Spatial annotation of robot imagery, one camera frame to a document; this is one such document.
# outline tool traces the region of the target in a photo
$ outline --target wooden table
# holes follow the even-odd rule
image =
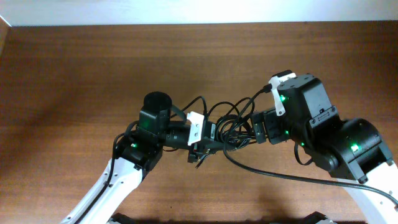
[[[63,219],[101,175],[115,135],[138,119],[148,92],[166,92],[179,107],[198,95],[208,105],[238,101],[286,69],[320,78],[341,117],[372,122],[398,161],[397,37],[397,22],[13,27],[0,61],[0,220]],[[273,99],[256,103],[260,111]],[[233,157],[330,179],[297,164],[291,142]],[[290,220],[314,211],[364,220],[342,188],[251,174],[222,154],[195,169],[186,151],[164,153],[117,209],[162,221]]]

